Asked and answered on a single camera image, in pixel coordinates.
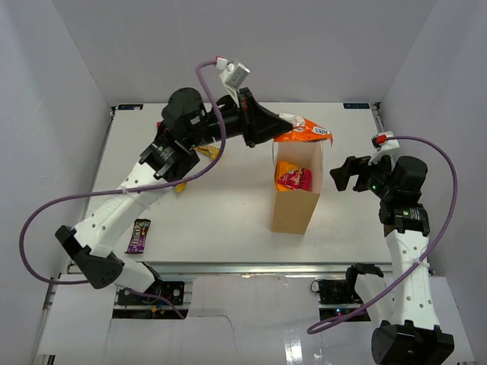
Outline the orange Skittles snack bag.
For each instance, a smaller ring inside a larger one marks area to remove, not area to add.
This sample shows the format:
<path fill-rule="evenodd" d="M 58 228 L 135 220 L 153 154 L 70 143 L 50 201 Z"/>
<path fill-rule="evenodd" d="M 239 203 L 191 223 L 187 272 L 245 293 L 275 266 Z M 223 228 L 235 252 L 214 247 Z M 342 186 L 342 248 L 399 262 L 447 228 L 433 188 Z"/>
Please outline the orange Skittles snack bag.
<path fill-rule="evenodd" d="M 291 113 L 279 113 L 279 117 L 292 124 L 292 130 L 273 138 L 276 143 L 302 142 L 315 143 L 329 141 L 333 143 L 333 134 L 315 122 Z"/>

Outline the orange yellow snack bag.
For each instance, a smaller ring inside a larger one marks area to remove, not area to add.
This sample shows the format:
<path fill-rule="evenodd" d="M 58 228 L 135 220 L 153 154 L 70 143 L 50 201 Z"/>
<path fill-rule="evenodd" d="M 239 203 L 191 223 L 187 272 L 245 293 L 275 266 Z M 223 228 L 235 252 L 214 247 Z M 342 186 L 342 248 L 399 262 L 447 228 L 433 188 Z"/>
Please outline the orange yellow snack bag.
<path fill-rule="evenodd" d="M 289 170 L 299 169 L 299 167 L 295 164 L 280 161 L 277 163 L 276 172 L 275 172 L 275 186 L 277 188 L 277 179 L 282 176 L 284 173 L 288 172 Z"/>

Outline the red Himalaya candy packet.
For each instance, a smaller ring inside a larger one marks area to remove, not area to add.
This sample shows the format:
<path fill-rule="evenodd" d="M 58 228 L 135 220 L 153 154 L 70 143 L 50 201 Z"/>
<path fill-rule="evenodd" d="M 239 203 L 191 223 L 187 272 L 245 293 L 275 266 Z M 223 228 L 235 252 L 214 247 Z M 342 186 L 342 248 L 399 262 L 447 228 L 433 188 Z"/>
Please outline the red Himalaya candy packet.
<path fill-rule="evenodd" d="M 312 185 L 312 173 L 308 169 L 299 168 L 289 170 L 277 179 L 277 190 L 291 191 L 304 190 L 310 191 Z"/>

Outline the brown paper bag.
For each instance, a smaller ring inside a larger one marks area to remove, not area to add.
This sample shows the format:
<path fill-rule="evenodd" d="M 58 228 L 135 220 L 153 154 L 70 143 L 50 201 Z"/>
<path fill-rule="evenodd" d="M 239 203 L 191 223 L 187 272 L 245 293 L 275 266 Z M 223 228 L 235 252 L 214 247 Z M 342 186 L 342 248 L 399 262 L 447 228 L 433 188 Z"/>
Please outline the brown paper bag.
<path fill-rule="evenodd" d="M 323 184 L 323 143 L 279 142 L 271 231 L 304 235 Z"/>

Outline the purple M&M's packet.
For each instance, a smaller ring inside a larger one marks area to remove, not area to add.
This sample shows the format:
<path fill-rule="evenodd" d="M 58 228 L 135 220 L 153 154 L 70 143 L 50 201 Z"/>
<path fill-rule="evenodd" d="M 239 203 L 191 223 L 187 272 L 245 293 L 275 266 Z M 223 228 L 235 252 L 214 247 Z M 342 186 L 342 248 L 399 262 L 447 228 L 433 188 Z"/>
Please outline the purple M&M's packet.
<path fill-rule="evenodd" d="M 145 251 L 147 235 L 150 226 L 151 220 L 149 219 L 135 220 L 126 254 L 136 255 L 142 254 Z"/>

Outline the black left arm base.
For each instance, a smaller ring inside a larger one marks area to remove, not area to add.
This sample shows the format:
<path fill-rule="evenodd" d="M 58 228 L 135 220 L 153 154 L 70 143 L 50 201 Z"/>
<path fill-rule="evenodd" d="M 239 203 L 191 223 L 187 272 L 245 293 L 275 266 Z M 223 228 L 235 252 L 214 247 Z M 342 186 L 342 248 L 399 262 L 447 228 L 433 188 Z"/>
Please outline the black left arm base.
<path fill-rule="evenodd" d="M 174 306 L 183 305 L 185 283 L 183 281 L 166 281 L 162 288 L 156 293 L 160 297 L 169 300 Z M 116 304 L 119 306 L 157 306 L 161 308 L 169 307 L 163 300 L 142 297 L 131 294 L 129 291 L 120 289 L 117 294 Z"/>

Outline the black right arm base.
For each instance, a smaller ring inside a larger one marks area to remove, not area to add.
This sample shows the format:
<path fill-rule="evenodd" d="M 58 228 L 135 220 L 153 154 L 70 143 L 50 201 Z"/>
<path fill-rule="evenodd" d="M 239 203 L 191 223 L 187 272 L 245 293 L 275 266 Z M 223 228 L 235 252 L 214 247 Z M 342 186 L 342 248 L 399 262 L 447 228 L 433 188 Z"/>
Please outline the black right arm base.
<path fill-rule="evenodd" d="M 315 279 L 310 284 L 310 291 L 320 298 L 320 304 L 363 304 L 355 291 L 359 275 L 375 275 L 380 278 L 384 273 L 372 264 L 354 263 L 345 272 L 343 280 Z"/>

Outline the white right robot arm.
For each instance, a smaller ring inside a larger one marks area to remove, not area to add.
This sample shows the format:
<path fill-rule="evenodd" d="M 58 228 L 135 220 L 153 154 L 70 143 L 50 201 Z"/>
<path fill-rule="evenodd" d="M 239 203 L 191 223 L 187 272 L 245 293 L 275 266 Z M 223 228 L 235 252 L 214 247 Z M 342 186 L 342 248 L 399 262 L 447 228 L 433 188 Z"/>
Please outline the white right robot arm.
<path fill-rule="evenodd" d="M 371 354 L 376 364 L 442 364 L 454 351 L 454 337 L 443 332 L 434 310 L 429 267 L 421 257 L 430 227 L 421 188 L 427 165 L 415 157 L 348 157 L 330 175 L 343 191 L 351 177 L 354 191 L 371 191 L 380 199 L 379 219 L 392 260 L 393 278 L 400 283 L 366 310 L 375 329 Z"/>

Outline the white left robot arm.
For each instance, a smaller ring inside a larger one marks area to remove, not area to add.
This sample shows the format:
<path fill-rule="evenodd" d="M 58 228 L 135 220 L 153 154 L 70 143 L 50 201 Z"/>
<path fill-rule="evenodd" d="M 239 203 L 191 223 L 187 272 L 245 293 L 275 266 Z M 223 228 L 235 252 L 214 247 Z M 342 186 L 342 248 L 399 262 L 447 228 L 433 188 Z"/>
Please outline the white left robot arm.
<path fill-rule="evenodd" d="M 111 284 L 134 290 L 143 303 L 161 294 L 162 280 L 142 262 L 124 260 L 113 251 L 119 238 L 156 202 L 164 184 L 187 177 L 199 163 L 196 148 L 242 136 L 250 148 L 293 128 L 291 122 L 259 105 L 248 88 L 237 99 L 222 97 L 206 109 L 200 93 L 191 87 L 176 90 L 161 112 L 162 122 L 152 143 L 141 153 L 132 171 L 109 197 L 73 227 L 61 226 L 56 239 L 95 289 Z M 218 117 L 226 132 L 221 133 Z"/>

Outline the far yellow M&M's packet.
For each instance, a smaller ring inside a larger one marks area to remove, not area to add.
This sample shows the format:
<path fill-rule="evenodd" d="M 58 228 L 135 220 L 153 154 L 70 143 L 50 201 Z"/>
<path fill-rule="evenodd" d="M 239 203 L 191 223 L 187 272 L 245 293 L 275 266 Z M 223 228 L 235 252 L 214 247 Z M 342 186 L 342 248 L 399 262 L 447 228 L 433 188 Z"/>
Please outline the far yellow M&M's packet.
<path fill-rule="evenodd" d="M 209 160 L 214 160 L 220 152 L 219 148 L 211 145 L 197 147 L 195 151 L 206 156 Z"/>

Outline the yellow m&m's packet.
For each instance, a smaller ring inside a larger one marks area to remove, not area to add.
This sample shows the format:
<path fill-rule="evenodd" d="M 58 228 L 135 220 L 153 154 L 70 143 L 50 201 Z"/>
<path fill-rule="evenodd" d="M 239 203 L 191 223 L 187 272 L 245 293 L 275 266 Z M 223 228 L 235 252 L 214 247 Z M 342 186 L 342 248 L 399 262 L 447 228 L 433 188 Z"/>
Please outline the yellow m&m's packet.
<path fill-rule="evenodd" d="M 211 145 L 197 147 L 195 151 L 206 156 L 209 160 L 214 160 L 220 152 L 219 148 Z"/>
<path fill-rule="evenodd" d="M 181 193 L 186 189 L 186 185 L 187 185 L 187 183 L 183 182 L 181 184 L 176 185 L 174 189 L 177 193 Z"/>

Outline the dark label table corner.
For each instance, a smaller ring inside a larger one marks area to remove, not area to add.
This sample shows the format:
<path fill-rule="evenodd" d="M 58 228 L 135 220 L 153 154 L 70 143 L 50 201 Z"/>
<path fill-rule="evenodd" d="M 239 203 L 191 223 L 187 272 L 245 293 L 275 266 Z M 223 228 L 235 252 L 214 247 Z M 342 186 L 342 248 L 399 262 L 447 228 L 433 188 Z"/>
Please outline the dark label table corner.
<path fill-rule="evenodd" d="M 369 110 L 370 105 L 368 103 L 343 103 L 343 107 L 346 110 Z"/>
<path fill-rule="evenodd" d="M 137 110 L 142 110 L 144 107 L 143 104 L 141 103 L 136 103 L 136 104 L 131 104 L 131 103 L 123 103 L 123 104 L 119 104 L 117 107 L 116 107 L 116 110 L 122 110 L 122 111 L 137 111 Z"/>

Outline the near yellow M&M's packet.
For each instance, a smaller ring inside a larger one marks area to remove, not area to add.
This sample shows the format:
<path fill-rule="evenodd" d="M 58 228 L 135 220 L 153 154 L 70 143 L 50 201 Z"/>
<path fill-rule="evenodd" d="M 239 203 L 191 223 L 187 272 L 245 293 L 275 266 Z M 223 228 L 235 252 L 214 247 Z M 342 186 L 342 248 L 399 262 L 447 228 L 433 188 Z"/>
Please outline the near yellow M&M's packet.
<path fill-rule="evenodd" d="M 183 182 L 181 184 L 176 185 L 174 189 L 177 193 L 181 193 L 186 189 L 186 185 L 187 185 L 187 183 Z"/>

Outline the dark label left table corner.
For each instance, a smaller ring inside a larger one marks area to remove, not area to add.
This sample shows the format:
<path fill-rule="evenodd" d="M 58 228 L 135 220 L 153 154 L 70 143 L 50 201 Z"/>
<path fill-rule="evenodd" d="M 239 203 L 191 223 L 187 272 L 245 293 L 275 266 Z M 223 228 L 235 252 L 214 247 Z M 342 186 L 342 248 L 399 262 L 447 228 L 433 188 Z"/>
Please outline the dark label left table corner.
<path fill-rule="evenodd" d="M 123 104 L 119 104 L 117 107 L 116 107 L 116 110 L 122 110 L 122 111 L 137 111 L 137 110 L 142 110 L 144 107 L 143 104 L 141 103 L 136 103 L 136 104 L 131 104 L 131 103 L 123 103 Z"/>

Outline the aluminium front rail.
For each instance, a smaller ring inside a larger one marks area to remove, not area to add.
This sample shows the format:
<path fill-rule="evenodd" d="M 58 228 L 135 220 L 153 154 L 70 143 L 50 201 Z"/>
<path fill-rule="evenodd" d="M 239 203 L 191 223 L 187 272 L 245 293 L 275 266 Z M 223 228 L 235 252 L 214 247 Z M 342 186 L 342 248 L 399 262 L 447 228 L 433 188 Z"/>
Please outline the aluminium front rail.
<path fill-rule="evenodd" d="M 169 275 L 341 275 L 352 263 L 149 262 L 161 276 Z"/>

